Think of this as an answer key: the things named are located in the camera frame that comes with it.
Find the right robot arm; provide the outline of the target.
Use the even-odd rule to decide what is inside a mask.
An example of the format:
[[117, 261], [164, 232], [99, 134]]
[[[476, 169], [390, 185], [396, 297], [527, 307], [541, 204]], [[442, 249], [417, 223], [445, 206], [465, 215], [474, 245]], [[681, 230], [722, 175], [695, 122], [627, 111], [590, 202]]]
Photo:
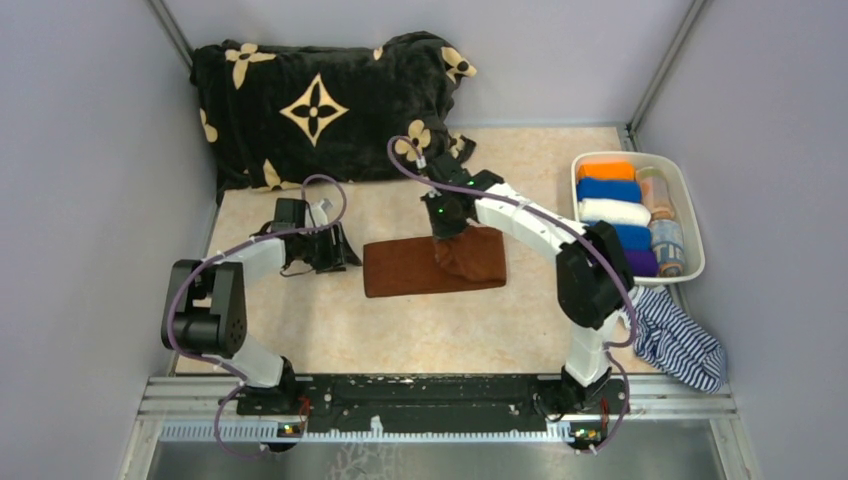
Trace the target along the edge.
[[558, 386], [540, 395], [545, 414], [588, 412], [611, 375], [607, 350], [634, 279], [614, 227], [561, 217], [517, 192], [501, 176], [470, 173], [450, 154], [415, 166], [429, 191], [422, 196], [438, 239], [476, 223], [530, 247], [555, 269], [559, 307], [571, 321], [570, 345]]

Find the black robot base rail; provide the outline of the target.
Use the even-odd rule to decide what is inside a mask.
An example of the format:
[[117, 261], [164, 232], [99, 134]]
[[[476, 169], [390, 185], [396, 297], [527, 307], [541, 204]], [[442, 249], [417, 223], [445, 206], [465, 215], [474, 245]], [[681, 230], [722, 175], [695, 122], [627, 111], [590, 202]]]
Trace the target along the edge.
[[240, 416], [285, 416], [279, 439], [323, 442], [552, 441], [598, 447], [630, 410], [628, 385], [556, 374], [315, 374], [246, 387]]

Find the orange polka dot towel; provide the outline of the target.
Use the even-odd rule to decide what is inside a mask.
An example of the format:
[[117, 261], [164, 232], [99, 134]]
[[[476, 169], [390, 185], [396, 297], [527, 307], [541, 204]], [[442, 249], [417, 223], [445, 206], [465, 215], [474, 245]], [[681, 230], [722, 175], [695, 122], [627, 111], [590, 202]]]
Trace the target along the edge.
[[657, 167], [644, 167], [635, 172], [641, 190], [642, 204], [653, 220], [674, 220], [676, 211], [669, 193], [668, 182]]

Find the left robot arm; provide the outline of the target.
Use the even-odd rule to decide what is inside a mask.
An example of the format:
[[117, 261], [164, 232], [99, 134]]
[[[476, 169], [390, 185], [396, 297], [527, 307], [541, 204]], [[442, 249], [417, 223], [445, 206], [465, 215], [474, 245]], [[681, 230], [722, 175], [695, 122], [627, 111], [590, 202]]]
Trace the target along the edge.
[[221, 366], [240, 381], [240, 415], [303, 414], [306, 398], [292, 363], [248, 331], [247, 288], [295, 262], [314, 273], [361, 265], [328, 199], [279, 198], [272, 218], [248, 239], [205, 260], [178, 260], [171, 269], [161, 323], [163, 345], [182, 356]]

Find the orange blue patterned towel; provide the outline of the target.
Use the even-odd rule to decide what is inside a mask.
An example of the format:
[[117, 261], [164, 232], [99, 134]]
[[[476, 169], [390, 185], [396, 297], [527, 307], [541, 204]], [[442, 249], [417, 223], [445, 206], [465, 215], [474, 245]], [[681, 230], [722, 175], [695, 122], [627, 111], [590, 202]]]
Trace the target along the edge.
[[684, 235], [673, 220], [653, 220], [649, 224], [651, 248], [658, 264], [658, 277], [679, 277], [685, 270]]

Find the brown towel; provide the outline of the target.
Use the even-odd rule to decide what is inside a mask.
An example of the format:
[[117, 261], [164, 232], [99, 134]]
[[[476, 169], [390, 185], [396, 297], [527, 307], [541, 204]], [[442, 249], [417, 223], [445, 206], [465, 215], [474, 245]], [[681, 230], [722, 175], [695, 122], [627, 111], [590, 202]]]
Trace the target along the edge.
[[503, 234], [489, 227], [469, 227], [443, 240], [424, 236], [364, 246], [368, 298], [500, 288], [507, 279]]

